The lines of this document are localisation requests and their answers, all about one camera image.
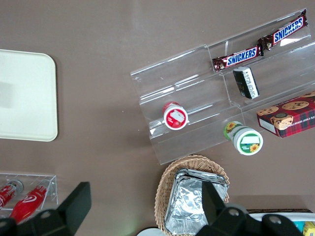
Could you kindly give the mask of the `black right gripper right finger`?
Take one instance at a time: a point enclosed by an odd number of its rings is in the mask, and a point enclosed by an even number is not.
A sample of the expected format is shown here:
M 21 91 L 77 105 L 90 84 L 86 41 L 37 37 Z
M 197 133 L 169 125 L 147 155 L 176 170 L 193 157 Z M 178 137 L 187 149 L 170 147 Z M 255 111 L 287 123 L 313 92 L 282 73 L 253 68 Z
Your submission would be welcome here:
M 208 225 L 198 236 L 301 236 L 287 217 L 266 214 L 260 221 L 238 205 L 226 205 L 211 182 L 202 183 L 202 206 Z

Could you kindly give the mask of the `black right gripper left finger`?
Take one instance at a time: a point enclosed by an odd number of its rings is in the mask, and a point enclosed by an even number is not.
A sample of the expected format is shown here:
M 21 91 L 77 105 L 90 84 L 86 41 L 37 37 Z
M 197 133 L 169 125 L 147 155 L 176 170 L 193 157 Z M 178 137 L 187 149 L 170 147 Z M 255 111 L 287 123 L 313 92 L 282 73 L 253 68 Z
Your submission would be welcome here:
M 56 208 L 39 212 L 36 216 L 17 224 L 12 218 L 0 220 L 2 236 L 73 236 L 91 209 L 89 182 L 81 182 Z

